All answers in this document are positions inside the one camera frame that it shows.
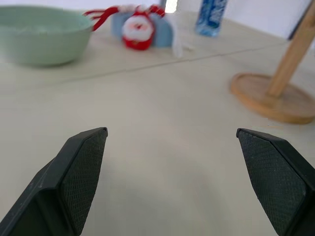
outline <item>plastic bottle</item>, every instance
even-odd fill
[[[221,21],[227,0],[202,0],[195,31],[198,34],[215,37],[221,29]]]

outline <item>wooden stand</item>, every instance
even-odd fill
[[[315,118],[315,100],[289,81],[315,38],[315,0],[273,77],[237,74],[231,89],[248,108],[277,121],[307,124]]]

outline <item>bowl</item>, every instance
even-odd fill
[[[0,54],[16,63],[48,66],[84,52],[93,22],[78,12],[42,6],[0,7]]]

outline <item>white table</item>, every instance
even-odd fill
[[[229,92],[242,71],[272,74],[287,43],[230,21],[195,46],[135,52],[96,32],[76,63],[55,68],[0,64],[0,218],[66,139],[107,126],[109,137],[84,236],[273,236],[252,190],[236,130],[288,139],[315,166],[315,126],[279,124]],[[315,95],[314,57],[293,79]]]

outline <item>wooden pole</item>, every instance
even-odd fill
[[[271,80],[267,95],[280,97],[315,38],[315,0],[306,13],[289,49]]]

